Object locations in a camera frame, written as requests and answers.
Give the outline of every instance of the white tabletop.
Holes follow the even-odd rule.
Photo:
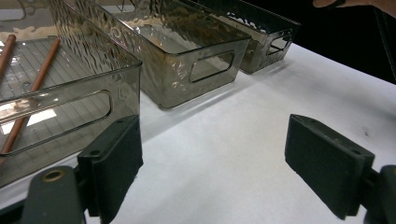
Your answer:
[[[285,163],[290,114],[396,164],[396,86],[292,45],[285,60],[170,111],[141,95],[144,165],[113,223],[359,223]],[[89,223],[99,223],[89,218]]]

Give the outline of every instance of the black background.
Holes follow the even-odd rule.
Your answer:
[[[315,8],[312,0],[245,0],[299,22],[294,43],[395,84],[372,7]]]

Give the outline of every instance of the clear plastic storage bin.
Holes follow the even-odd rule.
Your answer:
[[[240,0],[180,1],[251,35],[240,67],[248,74],[283,60],[301,26]]]
[[[233,82],[249,40],[177,0],[68,2],[142,60],[141,90],[162,109]]]
[[[17,41],[0,80],[0,187],[82,150],[116,119],[138,116],[140,60],[63,2],[2,2],[2,51],[8,35]],[[56,36],[41,88],[30,91]]]

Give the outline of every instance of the wooden pencil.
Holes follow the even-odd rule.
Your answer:
[[[6,70],[8,58],[11,55],[12,50],[14,49],[16,39],[17,39],[17,37],[15,35],[9,35],[7,38],[6,44],[4,45],[3,51],[1,52],[1,55],[0,55],[0,77],[3,76],[3,73]]]
[[[59,47],[59,44],[60,44],[60,40],[59,40],[59,38],[56,38],[53,41],[53,44],[49,50],[49,53],[47,54],[46,60],[43,62],[43,64],[40,67],[40,70],[38,71],[38,75],[35,78],[35,82],[33,83],[30,91],[38,91],[40,89],[41,83],[43,82],[44,77],[50,68],[52,59],[56,55],[56,51]],[[3,149],[1,151],[2,153],[8,153],[12,150],[12,146],[14,145],[15,140],[17,139],[18,133],[20,132],[22,125],[25,122],[25,119],[26,118],[22,118],[22,119],[17,119],[15,121],[14,125],[12,126],[11,132],[9,133],[9,135],[6,139],[6,142],[3,145]]]

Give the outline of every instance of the screw hole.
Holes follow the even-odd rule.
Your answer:
[[[53,170],[43,176],[43,181],[44,182],[53,182],[53,181],[59,180],[63,176],[64,176],[64,171]]]

